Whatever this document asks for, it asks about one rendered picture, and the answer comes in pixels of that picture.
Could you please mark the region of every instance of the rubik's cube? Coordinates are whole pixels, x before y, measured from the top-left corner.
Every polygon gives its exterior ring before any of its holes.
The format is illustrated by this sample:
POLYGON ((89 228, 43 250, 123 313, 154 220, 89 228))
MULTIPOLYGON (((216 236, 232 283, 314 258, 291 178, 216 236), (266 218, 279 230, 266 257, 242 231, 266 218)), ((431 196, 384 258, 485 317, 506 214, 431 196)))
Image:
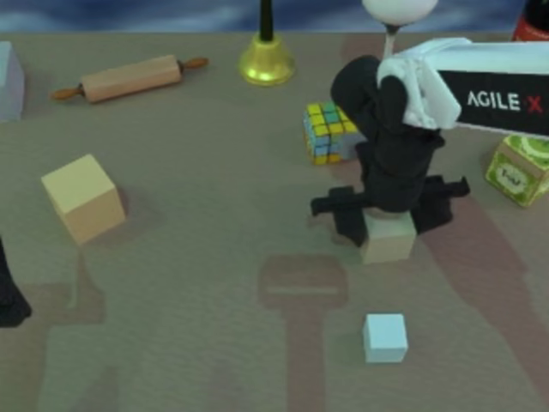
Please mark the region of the rubik's cube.
POLYGON ((315 165, 356 157, 354 146, 365 140, 356 126, 334 103, 307 106, 303 116, 307 153, 315 165))

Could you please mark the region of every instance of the tabletop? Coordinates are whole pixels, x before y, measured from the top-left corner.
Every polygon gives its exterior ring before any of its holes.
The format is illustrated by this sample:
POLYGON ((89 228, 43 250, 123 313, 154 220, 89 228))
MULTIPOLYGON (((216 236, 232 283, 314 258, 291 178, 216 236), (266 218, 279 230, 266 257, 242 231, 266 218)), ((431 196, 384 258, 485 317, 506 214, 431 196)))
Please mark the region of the tabletop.
MULTIPOLYGON (((467 33, 478 41, 508 35, 467 33)), ((436 36, 406 34, 405 48, 436 36)), ((285 33, 297 75, 239 77, 247 33, 9 34, 27 73, 22 121, 0 125, 0 225, 34 308, 0 330, 0 399, 11 412, 541 412, 549 410, 548 202, 520 209, 484 173, 502 137, 445 134, 434 173, 465 175, 455 221, 405 262, 364 266, 309 201, 358 183, 314 167, 306 105, 342 65, 379 54, 380 34, 285 33), (211 65, 184 83, 98 105, 50 101, 82 75, 166 54, 211 65), (94 155, 128 220, 78 248, 40 177, 94 155), (269 285, 335 282, 322 314, 269 285), (365 364, 366 313, 401 312, 399 365, 365 364)))

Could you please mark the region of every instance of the green cube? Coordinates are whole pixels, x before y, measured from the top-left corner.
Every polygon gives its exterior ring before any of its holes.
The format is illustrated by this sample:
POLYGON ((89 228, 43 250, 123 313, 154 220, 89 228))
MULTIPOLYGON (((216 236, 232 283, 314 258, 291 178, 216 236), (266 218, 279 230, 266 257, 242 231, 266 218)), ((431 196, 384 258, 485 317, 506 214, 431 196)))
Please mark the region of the green cube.
POLYGON ((549 191, 549 141, 507 136, 498 146, 486 179, 522 207, 549 191))

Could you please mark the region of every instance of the wooden rolling pin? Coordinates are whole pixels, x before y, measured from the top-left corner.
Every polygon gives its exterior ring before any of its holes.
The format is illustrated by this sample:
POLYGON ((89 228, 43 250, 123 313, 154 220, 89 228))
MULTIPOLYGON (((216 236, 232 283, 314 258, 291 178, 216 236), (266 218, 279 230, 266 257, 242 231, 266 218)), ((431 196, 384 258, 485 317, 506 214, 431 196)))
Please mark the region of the wooden rolling pin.
POLYGON ((207 64, 207 58, 193 58, 184 63, 178 61, 175 56, 152 58, 145 62, 83 76, 76 88, 58 90, 51 94, 51 98, 67 100, 75 96, 83 96, 88 102, 97 103, 181 82, 185 70, 198 69, 207 64))

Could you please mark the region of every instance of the white balloon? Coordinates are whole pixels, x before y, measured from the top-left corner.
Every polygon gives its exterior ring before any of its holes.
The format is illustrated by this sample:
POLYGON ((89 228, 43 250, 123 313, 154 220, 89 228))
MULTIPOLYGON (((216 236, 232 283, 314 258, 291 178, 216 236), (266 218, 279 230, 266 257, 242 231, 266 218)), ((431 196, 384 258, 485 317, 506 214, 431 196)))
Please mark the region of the white balloon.
POLYGON ((381 23, 406 26, 427 17, 438 0, 362 0, 366 11, 381 23))

